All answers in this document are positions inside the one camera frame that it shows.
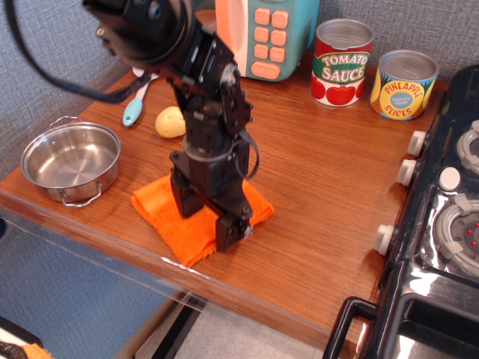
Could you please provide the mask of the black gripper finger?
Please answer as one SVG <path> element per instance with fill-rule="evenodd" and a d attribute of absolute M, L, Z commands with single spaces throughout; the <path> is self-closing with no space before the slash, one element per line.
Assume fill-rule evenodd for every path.
<path fill-rule="evenodd" d="M 243 239 L 247 222 L 232 215 L 224 215 L 216 221 L 216 250 L 225 252 L 233 243 Z"/>
<path fill-rule="evenodd" d="M 171 190 L 182 218 L 189 218 L 204 207 L 189 182 L 177 175 L 171 176 Z"/>

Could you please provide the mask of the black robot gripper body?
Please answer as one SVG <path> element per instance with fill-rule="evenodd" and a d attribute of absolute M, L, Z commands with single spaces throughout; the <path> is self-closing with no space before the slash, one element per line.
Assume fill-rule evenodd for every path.
<path fill-rule="evenodd" d="M 243 181 L 249 169 L 249 156 L 250 144 L 245 140 L 235 141 L 230 152 L 217 157 L 194 157 L 185 150 L 175 150 L 169 155 L 173 163 L 171 175 L 188 181 L 198 199 L 219 218 L 232 215 L 246 221 L 245 237 L 252 231 L 253 214 L 243 191 Z"/>

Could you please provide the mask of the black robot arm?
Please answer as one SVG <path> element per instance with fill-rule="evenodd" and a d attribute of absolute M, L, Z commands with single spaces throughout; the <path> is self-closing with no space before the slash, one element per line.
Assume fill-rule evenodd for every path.
<path fill-rule="evenodd" d="M 85 1 L 101 38 L 124 63 L 166 77 L 186 121 L 183 150 L 174 151 L 171 189 L 182 217 L 213 210 L 216 247 L 225 251 L 251 233 L 243 183 L 257 167 L 247 132 L 251 105 L 234 55 L 195 17 L 189 1 Z"/>

